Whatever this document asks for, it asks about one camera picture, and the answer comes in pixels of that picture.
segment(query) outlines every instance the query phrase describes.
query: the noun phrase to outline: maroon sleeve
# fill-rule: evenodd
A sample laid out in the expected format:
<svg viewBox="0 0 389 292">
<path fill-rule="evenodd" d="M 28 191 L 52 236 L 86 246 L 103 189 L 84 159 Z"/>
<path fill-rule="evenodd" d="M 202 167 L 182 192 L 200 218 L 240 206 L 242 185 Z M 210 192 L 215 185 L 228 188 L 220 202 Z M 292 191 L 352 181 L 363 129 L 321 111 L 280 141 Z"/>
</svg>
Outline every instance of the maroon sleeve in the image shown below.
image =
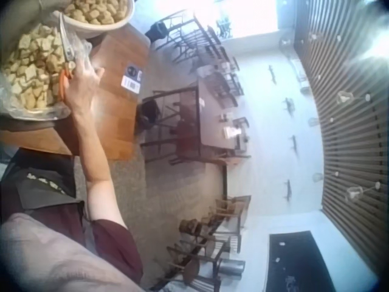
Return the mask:
<svg viewBox="0 0 389 292">
<path fill-rule="evenodd" d="M 143 266 L 130 231 L 109 220 L 93 221 L 92 229 L 99 256 L 139 284 Z"/>
</svg>

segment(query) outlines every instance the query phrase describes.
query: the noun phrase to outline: person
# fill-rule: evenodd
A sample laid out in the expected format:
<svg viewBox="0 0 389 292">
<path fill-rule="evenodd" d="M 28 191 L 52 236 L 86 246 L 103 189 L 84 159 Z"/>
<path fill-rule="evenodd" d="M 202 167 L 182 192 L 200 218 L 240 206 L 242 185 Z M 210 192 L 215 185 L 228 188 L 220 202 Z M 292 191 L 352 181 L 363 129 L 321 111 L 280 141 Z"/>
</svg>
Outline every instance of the person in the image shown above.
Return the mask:
<svg viewBox="0 0 389 292">
<path fill-rule="evenodd" d="M 23 291 L 142 291 L 142 261 L 91 113 L 104 69 L 82 58 L 76 64 L 65 103 L 77 129 L 88 218 L 72 158 L 19 149 L 0 182 L 2 272 Z"/>
</svg>

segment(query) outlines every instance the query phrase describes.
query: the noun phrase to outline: plastic bag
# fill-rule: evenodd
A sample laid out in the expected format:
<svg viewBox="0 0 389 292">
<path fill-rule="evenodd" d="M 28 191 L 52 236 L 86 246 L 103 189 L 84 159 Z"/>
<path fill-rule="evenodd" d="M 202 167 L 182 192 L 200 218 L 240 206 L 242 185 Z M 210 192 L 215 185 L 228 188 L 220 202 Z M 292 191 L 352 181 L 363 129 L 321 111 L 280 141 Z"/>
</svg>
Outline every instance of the plastic bag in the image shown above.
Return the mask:
<svg viewBox="0 0 389 292">
<path fill-rule="evenodd" d="M 85 40 L 80 40 L 75 32 L 67 29 L 67 36 L 72 44 L 77 57 L 90 63 L 89 54 L 92 44 Z M 19 99 L 12 94 L 11 84 L 0 72 L 0 114 L 18 120 L 48 121 L 64 119 L 70 115 L 70 109 L 63 102 L 56 102 L 52 106 L 43 109 L 26 109 Z"/>
</svg>

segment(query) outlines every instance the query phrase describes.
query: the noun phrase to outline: wooden countertop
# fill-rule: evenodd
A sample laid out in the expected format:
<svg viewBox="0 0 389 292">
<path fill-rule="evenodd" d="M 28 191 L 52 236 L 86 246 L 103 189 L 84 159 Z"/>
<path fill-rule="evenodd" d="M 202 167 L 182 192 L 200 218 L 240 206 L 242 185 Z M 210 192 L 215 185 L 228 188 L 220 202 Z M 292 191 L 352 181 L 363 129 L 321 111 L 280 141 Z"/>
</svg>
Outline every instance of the wooden countertop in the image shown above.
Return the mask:
<svg viewBox="0 0 389 292">
<path fill-rule="evenodd" d="M 108 159 L 132 157 L 137 94 L 123 88 L 121 82 L 128 65 L 144 70 L 149 47 L 150 41 L 128 24 L 109 32 L 92 50 L 92 64 L 105 68 L 92 112 Z M 38 151 L 78 155 L 78 139 L 71 117 L 43 130 L 0 130 L 0 141 Z"/>
</svg>

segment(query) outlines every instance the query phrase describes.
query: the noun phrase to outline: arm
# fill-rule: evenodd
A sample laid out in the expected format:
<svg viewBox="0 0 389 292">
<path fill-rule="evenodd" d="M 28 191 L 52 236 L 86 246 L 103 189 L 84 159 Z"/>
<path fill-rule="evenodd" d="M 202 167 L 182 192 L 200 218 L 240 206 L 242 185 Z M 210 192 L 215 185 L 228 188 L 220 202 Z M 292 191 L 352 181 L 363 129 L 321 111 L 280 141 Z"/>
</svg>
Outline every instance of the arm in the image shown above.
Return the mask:
<svg viewBox="0 0 389 292">
<path fill-rule="evenodd" d="M 91 64 L 77 60 L 77 71 L 71 81 L 65 81 L 65 102 L 80 144 L 81 165 L 86 178 L 87 208 L 91 221 L 106 219 L 126 228 L 117 205 L 114 185 L 103 147 L 97 136 L 91 113 L 92 98 L 104 69 L 94 71 Z"/>
</svg>

